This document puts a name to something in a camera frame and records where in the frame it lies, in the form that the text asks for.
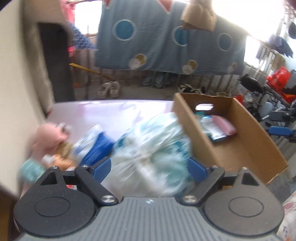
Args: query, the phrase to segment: plastic bag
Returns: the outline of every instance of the plastic bag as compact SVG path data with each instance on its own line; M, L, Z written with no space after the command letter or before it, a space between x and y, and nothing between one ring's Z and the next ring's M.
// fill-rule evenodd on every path
M192 183L187 170L190 156L190 139L177 116L160 114L138 123L115 143L105 187L119 199L173 196Z
M113 142L105 135L99 125L94 126L73 146L70 158L79 165L94 165L109 155Z

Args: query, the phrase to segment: clothes hanging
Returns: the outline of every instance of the clothes hanging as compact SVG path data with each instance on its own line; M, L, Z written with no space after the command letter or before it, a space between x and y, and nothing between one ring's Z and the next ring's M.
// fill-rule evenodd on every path
M85 37L80 30L75 27L74 24L68 22L70 28L73 31L74 34L74 47L75 49L93 49L95 50L96 47L91 43L91 41L89 40L89 38Z
M112 0L104 4L96 66L178 74L242 74L248 33L217 16L213 32L183 30L178 1Z
M288 45L287 41L284 40L282 37L273 34L268 39L267 44L271 49L279 52L280 54L286 55L287 57L291 56L291 58L293 58L292 49ZM257 59L260 59L263 49L264 49L264 47L262 45L260 45L257 55L256 55Z

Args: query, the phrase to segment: red object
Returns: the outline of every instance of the red object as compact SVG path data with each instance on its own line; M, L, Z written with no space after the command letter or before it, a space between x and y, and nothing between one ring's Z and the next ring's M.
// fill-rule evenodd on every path
M296 100L296 95L289 95L283 93L283 98L285 99L285 101L291 104L294 100Z
M238 95L235 98L239 101L239 103L241 103L242 105L244 105L244 99L243 99L242 95Z
M267 76L266 79L268 81L267 84L277 93L281 94L282 89L285 88L290 77L291 73L285 67L281 67L271 76Z
M169 12L173 4L173 0L158 0L158 2L164 7L164 9Z
M68 0L60 0L65 19L70 23L75 23L75 4L68 4Z
M109 7L112 0L103 0L106 7Z

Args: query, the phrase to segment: clothing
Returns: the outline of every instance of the clothing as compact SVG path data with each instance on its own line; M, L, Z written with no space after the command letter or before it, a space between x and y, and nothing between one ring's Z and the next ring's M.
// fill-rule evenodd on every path
M25 163L23 164L20 175L22 178L25 179L25 181L34 183L36 182L44 173L46 172L46 169L43 165L41 165L39 162L34 160L33 158L29 158Z
M112 0L109 8L103 6L96 66L187 75L225 75L230 69L242 74L247 31L220 16L212 32L186 31L180 20L186 4L173 1L166 8L160 3L164 1Z
M181 15L185 29L201 29L212 32L215 29L217 18L212 7L212 0L191 0Z
M96 47L91 43L89 38L85 37L74 24L68 22L70 28L74 33L74 47L75 49L93 49Z
M267 45L273 49L279 52L282 55L286 55L287 57L291 56L293 58L293 51L288 45L287 41L284 40L282 37L277 36L275 34L271 35L268 39ZM262 45L260 45L256 58L260 59L261 53L265 49Z

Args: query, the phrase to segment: blue gripper pad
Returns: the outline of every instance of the blue gripper pad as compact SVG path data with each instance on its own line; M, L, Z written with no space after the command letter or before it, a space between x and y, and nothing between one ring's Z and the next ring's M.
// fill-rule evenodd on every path
M274 136L288 137L294 134L293 130L288 127L272 126L269 128L268 133Z
M93 168L94 168L94 173L93 173L94 179L96 179L99 183L101 183L111 171L111 159L109 157L104 158L100 160L97 164L95 164Z
M188 161L188 172L194 178L197 183L202 182L207 177L206 168L193 157Z

